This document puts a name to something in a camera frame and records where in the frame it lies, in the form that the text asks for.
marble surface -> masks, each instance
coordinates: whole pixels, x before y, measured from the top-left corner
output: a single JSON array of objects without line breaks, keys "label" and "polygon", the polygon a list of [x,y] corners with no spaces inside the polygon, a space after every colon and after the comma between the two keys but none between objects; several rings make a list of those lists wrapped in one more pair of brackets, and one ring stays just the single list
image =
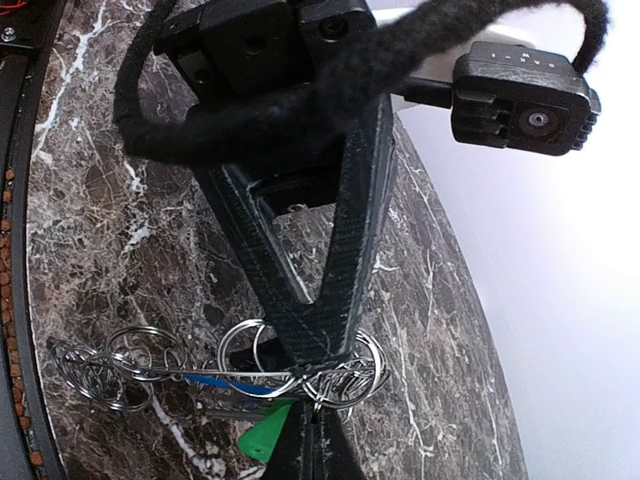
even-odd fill
[{"label": "marble surface", "polygon": [[[250,426],[211,418],[208,398],[163,384],[137,414],[104,411],[57,374],[47,338],[99,345],[156,325],[210,356],[260,306],[192,175],[122,152],[111,122],[117,67],[148,0],[71,2],[51,57],[28,198],[29,292],[43,389],[70,480],[257,479],[235,441]],[[153,58],[148,115],[194,102]],[[359,406],[349,436],[371,479],[526,479],[508,391],[464,258],[429,177],[396,126],[398,182],[365,301],[364,327],[393,375]],[[330,209],[280,219],[302,277],[317,283]]]}]

white wall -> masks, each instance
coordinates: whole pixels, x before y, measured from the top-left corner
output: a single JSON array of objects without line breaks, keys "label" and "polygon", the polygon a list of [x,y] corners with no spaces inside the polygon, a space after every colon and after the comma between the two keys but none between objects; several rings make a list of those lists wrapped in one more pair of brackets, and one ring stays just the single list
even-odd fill
[{"label": "white wall", "polygon": [[[448,112],[402,115],[483,302],[532,480],[640,479],[638,3],[610,2],[612,33],[588,74],[604,114],[583,152],[459,145]],[[501,23],[567,56],[582,40],[570,8]]]}]

